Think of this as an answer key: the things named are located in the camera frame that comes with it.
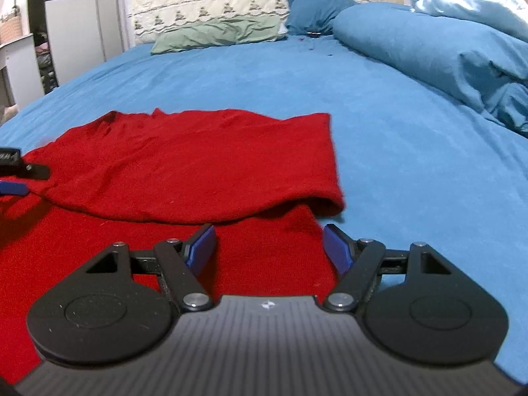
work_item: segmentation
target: blue bed sheet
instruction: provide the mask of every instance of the blue bed sheet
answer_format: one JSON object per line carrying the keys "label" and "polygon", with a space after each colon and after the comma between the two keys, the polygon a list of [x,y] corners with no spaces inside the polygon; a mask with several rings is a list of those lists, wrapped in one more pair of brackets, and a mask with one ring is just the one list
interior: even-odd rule
{"label": "blue bed sheet", "polygon": [[151,56],[142,45],[25,108],[0,144],[29,151],[110,110],[332,115],[350,236],[427,241],[506,308],[497,363],[528,381],[528,140],[342,46],[290,37]]}

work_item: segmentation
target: logo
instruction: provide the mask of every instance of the logo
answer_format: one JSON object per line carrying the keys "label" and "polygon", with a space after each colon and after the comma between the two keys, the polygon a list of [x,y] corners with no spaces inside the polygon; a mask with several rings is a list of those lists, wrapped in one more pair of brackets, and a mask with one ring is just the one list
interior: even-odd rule
{"label": "logo", "polygon": [[268,299],[266,302],[260,304],[260,306],[261,306],[262,308],[265,308],[265,309],[267,309],[267,310],[269,311],[271,308],[274,308],[274,307],[275,307],[275,303],[274,303],[273,301],[270,301],[270,300]]}

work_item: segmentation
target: white cabinet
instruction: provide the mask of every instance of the white cabinet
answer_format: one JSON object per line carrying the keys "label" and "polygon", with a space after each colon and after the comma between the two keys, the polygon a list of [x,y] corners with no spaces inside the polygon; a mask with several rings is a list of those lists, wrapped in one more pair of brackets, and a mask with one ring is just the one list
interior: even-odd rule
{"label": "white cabinet", "polygon": [[0,68],[7,72],[12,104],[22,109],[44,95],[31,34],[0,45]]}
{"label": "white cabinet", "polygon": [[46,1],[48,40],[60,85],[105,61],[97,0]]}
{"label": "white cabinet", "polygon": [[123,53],[121,28],[119,23],[117,0],[97,0],[99,26],[101,27],[102,50],[105,59]]}

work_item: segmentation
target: blue pillow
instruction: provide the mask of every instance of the blue pillow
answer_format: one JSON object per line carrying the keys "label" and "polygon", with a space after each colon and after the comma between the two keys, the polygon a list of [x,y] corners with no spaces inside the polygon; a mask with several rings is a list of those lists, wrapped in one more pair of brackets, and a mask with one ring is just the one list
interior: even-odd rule
{"label": "blue pillow", "polygon": [[332,34],[332,21],[346,8],[358,4],[353,0],[288,0],[290,14],[286,28],[292,35]]}

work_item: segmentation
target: green pillowcase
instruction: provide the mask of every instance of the green pillowcase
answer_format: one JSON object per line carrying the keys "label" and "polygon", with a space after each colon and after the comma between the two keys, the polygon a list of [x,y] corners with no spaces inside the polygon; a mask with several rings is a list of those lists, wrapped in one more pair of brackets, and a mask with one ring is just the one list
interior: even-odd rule
{"label": "green pillowcase", "polygon": [[277,15],[233,16],[186,23],[162,33],[150,53],[181,52],[210,46],[275,41],[282,38],[281,18]]}

